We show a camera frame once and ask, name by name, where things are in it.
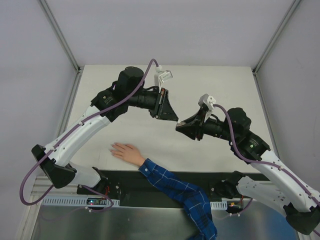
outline ventilation grille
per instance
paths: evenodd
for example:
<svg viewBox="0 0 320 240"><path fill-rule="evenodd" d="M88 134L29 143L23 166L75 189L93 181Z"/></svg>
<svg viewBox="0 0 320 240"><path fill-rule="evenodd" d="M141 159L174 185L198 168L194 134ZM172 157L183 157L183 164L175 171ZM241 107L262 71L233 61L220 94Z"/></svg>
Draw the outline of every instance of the ventilation grille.
<svg viewBox="0 0 320 240"><path fill-rule="evenodd" d="M227 201L211 201L211 210L227 210L228 209L228 204Z"/></svg>
<svg viewBox="0 0 320 240"><path fill-rule="evenodd" d="M82 197L82 196L46 196L43 201L42 205L45 206L72 206L72 207L85 207L90 206L87 205L87 199L90 199L91 197ZM120 200L114 200L113 206L119 207L120 206ZM110 201L108 200L102 200L101 205L95 205L95 207L107 207L110 206Z"/></svg>

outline human hand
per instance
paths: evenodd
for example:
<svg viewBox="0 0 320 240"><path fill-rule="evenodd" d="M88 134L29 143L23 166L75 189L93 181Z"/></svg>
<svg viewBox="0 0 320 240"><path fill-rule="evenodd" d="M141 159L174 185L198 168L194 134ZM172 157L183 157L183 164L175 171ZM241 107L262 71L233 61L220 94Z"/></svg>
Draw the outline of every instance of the human hand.
<svg viewBox="0 0 320 240"><path fill-rule="evenodd" d="M118 159L122 159L123 161L137 165L138 167L141 167L144 162L145 158L141 156L140 151L138 148L131 144L121 144L121 143L114 143L111 145L115 149L110 149L110 152L113 156L115 156Z"/></svg>

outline finger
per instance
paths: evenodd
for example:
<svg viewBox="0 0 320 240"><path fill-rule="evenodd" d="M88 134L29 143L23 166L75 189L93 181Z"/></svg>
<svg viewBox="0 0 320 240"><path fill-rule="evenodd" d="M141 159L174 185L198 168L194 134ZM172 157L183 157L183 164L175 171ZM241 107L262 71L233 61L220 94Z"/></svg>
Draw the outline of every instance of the finger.
<svg viewBox="0 0 320 240"><path fill-rule="evenodd" d="M133 145L131 145L131 144L126 144L126 146L129 147L129 148L131 148L131 149L133 149L133 150L136 150L136 149L137 149L135 146L133 146Z"/></svg>
<svg viewBox="0 0 320 240"><path fill-rule="evenodd" d="M120 155L117 155L117 154L112 154L112 156L114 156L114 157L116 157L118 159L124 160L123 156L120 156Z"/></svg>
<svg viewBox="0 0 320 240"><path fill-rule="evenodd" d="M119 143L119 142L115 142L115 145L119 146L120 148L123 148L123 149L128 149L128 147L122 143Z"/></svg>
<svg viewBox="0 0 320 240"><path fill-rule="evenodd" d="M111 152L112 154L116 154L116 155L119 155L119 156L123 156L123 155L124 155L123 152L117 151L117 150L112 150L112 149L111 149L110 152Z"/></svg>
<svg viewBox="0 0 320 240"><path fill-rule="evenodd" d="M115 148L115 149L117 149L118 151L120 151L120 152L124 152L124 148L122 148L122 147L120 147L120 146L118 146L118 145L115 145L115 144L113 144L113 145L111 145L113 148Z"/></svg>

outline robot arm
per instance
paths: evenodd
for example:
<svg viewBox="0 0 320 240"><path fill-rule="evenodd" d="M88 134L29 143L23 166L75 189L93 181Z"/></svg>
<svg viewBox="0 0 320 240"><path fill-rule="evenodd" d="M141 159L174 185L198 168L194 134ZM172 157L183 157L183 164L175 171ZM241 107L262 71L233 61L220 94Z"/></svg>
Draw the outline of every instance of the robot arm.
<svg viewBox="0 0 320 240"><path fill-rule="evenodd" d="M78 184L100 193L105 192L107 181L98 169L77 165L71 162L71 159L93 135L126 113L129 106L148 109L150 115L159 120L178 121L169 103L168 90L158 86L145 89L144 84L125 103L101 114L101 111L128 96L138 86L143 76L144 72L141 69L127 67L120 72L118 80L113 82L110 88L97 94L82 116L62 135L44 147L40 145L33 147L31 151L37 161L50 153L40 167L55 188Z"/></svg>
<svg viewBox="0 0 320 240"><path fill-rule="evenodd" d="M224 121L217 117L210 118L215 108L215 99L205 94L198 104L200 110L194 116L178 123L176 131L193 140L200 141L203 135L207 134L229 141L231 150L241 158L231 143L227 118ZM214 191L226 198L233 198L238 193L254 198L285 216L298 232L310 234L320 223L320 193L289 170L269 145L250 131L251 120L242 108L231 108L227 113L233 127L237 150L248 159L247 164L260 171L274 185L255 182L245 174L235 171L231 179L219 183Z"/></svg>

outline plaid shirt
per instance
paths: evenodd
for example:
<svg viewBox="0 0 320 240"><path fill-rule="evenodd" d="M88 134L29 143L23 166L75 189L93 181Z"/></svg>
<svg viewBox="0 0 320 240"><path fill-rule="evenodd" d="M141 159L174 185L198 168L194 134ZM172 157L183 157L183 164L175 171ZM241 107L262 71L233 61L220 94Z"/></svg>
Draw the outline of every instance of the plaid shirt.
<svg viewBox="0 0 320 240"><path fill-rule="evenodd" d="M181 181L172 172L146 159L139 171L158 190L171 199L183 204L187 215L192 219L200 233L189 240L215 240L217 229L211 215L210 201L202 188Z"/></svg>

